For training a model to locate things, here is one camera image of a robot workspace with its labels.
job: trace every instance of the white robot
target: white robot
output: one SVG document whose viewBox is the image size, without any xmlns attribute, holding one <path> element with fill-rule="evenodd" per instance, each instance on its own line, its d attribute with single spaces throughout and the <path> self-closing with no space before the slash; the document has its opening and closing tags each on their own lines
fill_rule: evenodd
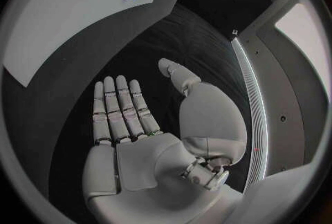
<svg viewBox="0 0 332 224">
<path fill-rule="evenodd" d="M 187 223 L 221 195 L 238 195 L 229 194 L 223 166 L 236 164 L 246 150 L 240 111 L 187 68 L 163 58 L 159 69 L 185 96 L 181 140 L 160 130 L 137 80 L 129 88 L 124 76 L 116 85 L 111 77 L 95 85 L 95 146 L 83 191 L 101 223 Z"/>
</svg>

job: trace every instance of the black floor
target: black floor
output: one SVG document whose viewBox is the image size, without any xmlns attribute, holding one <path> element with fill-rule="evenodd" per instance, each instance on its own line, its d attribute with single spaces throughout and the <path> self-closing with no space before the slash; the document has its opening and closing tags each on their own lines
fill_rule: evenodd
<svg viewBox="0 0 332 224">
<path fill-rule="evenodd" d="M 206 9 L 201 11 L 194 4 L 191 9 L 195 8 L 204 15 Z M 255 19 L 240 19 L 241 26 L 237 29 L 241 30 L 245 23 L 249 24 L 251 18 Z M 231 38 L 232 24 L 221 24 L 216 26 L 217 29 L 223 29 L 224 34 Z M 93 145 L 91 118 L 94 83 L 107 75 L 125 75 L 128 81 L 137 79 L 162 130 L 180 136 L 178 113 L 183 97 L 157 68 L 157 62 L 162 57 L 174 60 L 233 99 L 245 119 L 248 142 L 251 141 L 250 106 L 245 83 L 229 40 L 217 29 L 192 11 L 177 5 L 171 15 L 133 40 L 100 71 L 72 110 L 55 148 L 49 195 L 50 201 L 58 209 L 78 223 L 95 223 L 83 201 L 81 179 L 85 158 Z M 238 191 L 242 191 L 245 185 L 250 150 L 249 143 L 244 158 L 229 168 L 227 183 Z"/>
</svg>

